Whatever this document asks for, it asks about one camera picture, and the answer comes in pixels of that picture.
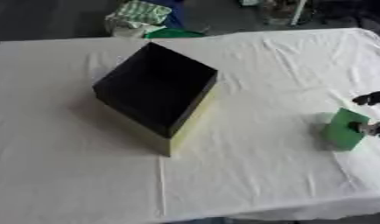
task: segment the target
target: wrinkled white cloth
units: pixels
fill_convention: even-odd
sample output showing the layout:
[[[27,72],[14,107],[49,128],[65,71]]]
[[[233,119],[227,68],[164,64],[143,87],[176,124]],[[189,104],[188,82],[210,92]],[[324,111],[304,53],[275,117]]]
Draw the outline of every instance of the wrinkled white cloth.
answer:
[[[91,83],[147,43],[97,38],[0,45],[0,223],[146,223],[242,214],[380,212],[380,139],[327,150],[339,107],[380,90],[380,38],[360,29],[154,42],[217,68],[215,102],[173,158],[110,119]]]

